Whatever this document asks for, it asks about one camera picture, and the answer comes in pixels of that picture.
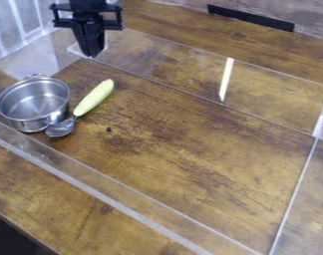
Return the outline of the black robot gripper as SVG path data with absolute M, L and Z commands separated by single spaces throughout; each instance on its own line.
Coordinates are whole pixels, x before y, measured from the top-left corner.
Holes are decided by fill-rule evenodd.
M 124 28 L 119 4 L 107 0 L 67 0 L 62 4 L 51 4 L 54 26 L 72 28 L 72 32 L 83 54 L 96 57 L 104 49 L 104 30 L 122 30 Z M 90 25 L 90 49 L 87 43 L 87 23 Z

